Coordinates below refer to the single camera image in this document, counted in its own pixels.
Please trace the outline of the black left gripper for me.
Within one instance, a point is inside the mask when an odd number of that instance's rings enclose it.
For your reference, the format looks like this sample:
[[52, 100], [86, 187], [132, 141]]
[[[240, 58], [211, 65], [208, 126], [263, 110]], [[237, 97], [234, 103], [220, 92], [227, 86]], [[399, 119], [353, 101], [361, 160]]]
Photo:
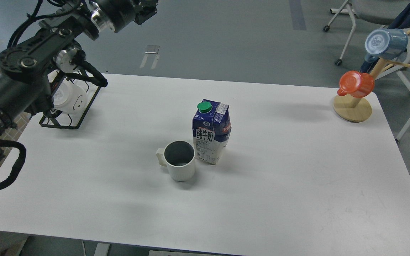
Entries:
[[142, 25], [156, 15], [157, 6], [158, 0], [96, 0], [95, 23], [118, 33], [132, 22]]

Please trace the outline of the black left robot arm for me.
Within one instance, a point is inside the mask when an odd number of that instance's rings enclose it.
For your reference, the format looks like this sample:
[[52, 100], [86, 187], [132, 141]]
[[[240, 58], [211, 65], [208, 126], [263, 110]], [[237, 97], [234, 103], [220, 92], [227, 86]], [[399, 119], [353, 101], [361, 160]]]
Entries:
[[[106, 28], [118, 33], [132, 22], [143, 24], [158, 11], [157, 0], [51, 0], [50, 4], [58, 10], [39, 16], [39, 0], [0, 53], [0, 136], [17, 128], [15, 118], [22, 112], [35, 115], [53, 109], [53, 94], [64, 78], [108, 85], [86, 61], [76, 37], [86, 34], [95, 40]], [[0, 139], [0, 190], [16, 180], [26, 154], [23, 144]]]

